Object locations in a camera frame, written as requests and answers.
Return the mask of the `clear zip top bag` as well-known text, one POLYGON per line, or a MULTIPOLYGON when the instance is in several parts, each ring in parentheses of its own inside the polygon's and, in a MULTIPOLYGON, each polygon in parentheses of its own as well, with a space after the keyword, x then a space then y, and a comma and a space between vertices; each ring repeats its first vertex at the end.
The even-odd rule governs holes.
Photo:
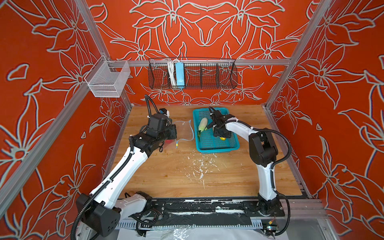
POLYGON ((166 140, 165 150, 180 150, 195 139, 192 120, 175 121, 174 124, 176 125, 177 137, 175 140, 166 140))

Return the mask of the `dark eggplant toy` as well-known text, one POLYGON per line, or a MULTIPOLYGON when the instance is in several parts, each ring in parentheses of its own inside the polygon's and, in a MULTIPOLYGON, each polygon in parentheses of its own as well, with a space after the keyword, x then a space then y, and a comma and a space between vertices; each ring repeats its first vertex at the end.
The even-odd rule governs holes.
POLYGON ((207 124, 205 130, 211 129, 211 128, 213 128, 214 126, 215 126, 215 123, 214 123, 214 122, 211 122, 211 123, 207 124))

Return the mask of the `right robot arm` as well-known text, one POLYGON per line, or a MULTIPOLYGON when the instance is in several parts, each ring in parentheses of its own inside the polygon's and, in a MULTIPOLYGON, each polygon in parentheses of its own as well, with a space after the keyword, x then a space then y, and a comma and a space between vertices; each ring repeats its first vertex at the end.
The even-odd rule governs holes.
POLYGON ((223 115, 219 110, 209 107, 212 122, 208 129, 213 129, 215 137, 229 138, 233 133, 245 139, 249 144, 251 160, 256 164, 259 177, 259 193, 257 211, 265 217, 270 216, 275 210, 282 208, 280 199, 287 204, 287 220, 285 226, 277 229, 277 225, 270 222, 263 226, 262 233, 273 237, 282 235, 288 228, 291 220, 291 207, 288 198, 278 192, 276 188, 275 166, 286 161, 292 154, 290 141, 280 132, 268 128, 258 129, 240 121, 235 116, 223 115), (273 134, 281 137, 288 147, 288 152, 281 159, 273 134))

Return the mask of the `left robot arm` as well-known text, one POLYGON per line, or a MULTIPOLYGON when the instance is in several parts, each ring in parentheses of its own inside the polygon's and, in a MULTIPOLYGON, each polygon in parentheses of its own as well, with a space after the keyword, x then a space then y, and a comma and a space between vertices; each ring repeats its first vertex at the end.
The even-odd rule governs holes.
POLYGON ((150 96, 145 95, 148 123, 139 133, 129 137, 129 147, 122 159, 107 177, 91 191, 81 194, 76 202, 78 215, 73 223, 70 238, 77 238, 79 223, 84 223, 98 236, 106 237, 124 219, 146 211, 150 200, 143 193, 120 199, 119 196, 139 167, 158 150, 162 152, 166 141, 177 138, 176 125, 172 123, 166 109, 158 109, 150 96))

